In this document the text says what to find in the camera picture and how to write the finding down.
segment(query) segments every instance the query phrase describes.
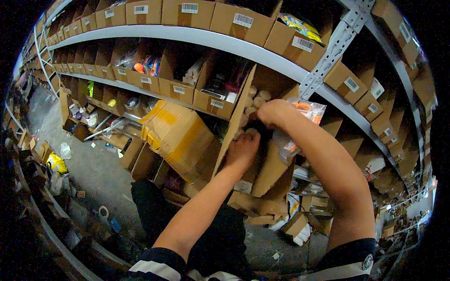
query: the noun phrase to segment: yellow bag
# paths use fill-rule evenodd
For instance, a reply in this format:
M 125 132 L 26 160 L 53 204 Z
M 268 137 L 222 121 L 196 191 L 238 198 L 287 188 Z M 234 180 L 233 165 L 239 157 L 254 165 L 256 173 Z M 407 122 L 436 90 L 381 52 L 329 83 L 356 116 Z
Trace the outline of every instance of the yellow bag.
M 47 166 L 49 165 L 54 172 L 59 172 L 60 174 L 65 174 L 68 172 L 64 159 L 61 159 L 54 152 L 50 153 L 49 159 L 47 160 Z

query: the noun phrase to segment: concrete floor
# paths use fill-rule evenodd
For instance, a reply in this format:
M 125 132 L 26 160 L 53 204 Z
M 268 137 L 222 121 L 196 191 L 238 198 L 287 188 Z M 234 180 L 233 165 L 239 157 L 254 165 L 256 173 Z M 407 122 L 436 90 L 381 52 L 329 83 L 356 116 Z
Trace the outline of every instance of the concrete floor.
M 106 150 L 103 140 L 80 142 L 62 129 L 59 100 L 49 98 L 49 92 L 38 89 L 30 103 L 31 131 L 37 134 L 38 142 L 46 140 L 56 154 L 61 143 L 66 142 L 72 158 L 65 160 L 70 178 L 77 188 L 86 191 L 83 199 L 86 206 L 98 210 L 106 206 L 109 219 L 116 218 L 121 227 L 134 229 L 137 237 L 143 237 L 135 204 L 131 201 L 131 175 L 119 165 L 117 153 Z M 262 226 L 247 225 L 247 257 L 255 271 L 281 273 L 301 272 L 317 264 L 325 254 L 328 238 L 315 233 L 310 244 L 294 246 Z M 280 258 L 272 255 L 279 252 Z

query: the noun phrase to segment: hand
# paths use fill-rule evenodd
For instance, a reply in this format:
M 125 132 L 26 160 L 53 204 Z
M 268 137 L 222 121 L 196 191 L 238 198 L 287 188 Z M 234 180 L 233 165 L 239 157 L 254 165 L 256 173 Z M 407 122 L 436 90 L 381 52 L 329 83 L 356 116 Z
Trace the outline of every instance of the hand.
M 241 134 L 237 141 L 233 141 L 228 148 L 226 166 L 237 167 L 242 174 L 248 170 L 255 160 L 261 135 L 255 129 L 248 129 Z
M 295 109 L 287 101 L 274 99 L 263 104 L 256 114 L 266 126 L 271 127 L 275 125 L 283 128 L 286 116 L 291 111 L 295 111 Z

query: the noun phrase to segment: white plastic bag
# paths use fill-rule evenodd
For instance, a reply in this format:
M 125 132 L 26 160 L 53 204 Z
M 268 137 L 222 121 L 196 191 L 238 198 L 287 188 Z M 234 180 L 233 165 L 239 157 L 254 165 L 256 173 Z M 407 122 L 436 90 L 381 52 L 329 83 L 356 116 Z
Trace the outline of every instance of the white plastic bag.
M 72 151 L 70 151 L 70 146 L 67 143 L 61 144 L 61 158 L 68 160 L 72 158 Z

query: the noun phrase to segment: black pants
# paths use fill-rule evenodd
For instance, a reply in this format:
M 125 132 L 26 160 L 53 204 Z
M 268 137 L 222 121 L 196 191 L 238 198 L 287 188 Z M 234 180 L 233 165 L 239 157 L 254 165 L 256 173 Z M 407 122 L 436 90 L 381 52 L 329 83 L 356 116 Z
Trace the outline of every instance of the black pants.
M 167 202 L 162 191 L 147 180 L 132 183 L 131 194 L 151 247 L 179 207 Z M 234 274 L 244 280 L 253 279 L 253 271 L 245 256 L 243 214 L 223 204 L 211 225 L 192 247 L 187 270 L 197 269 L 202 276 L 217 271 Z

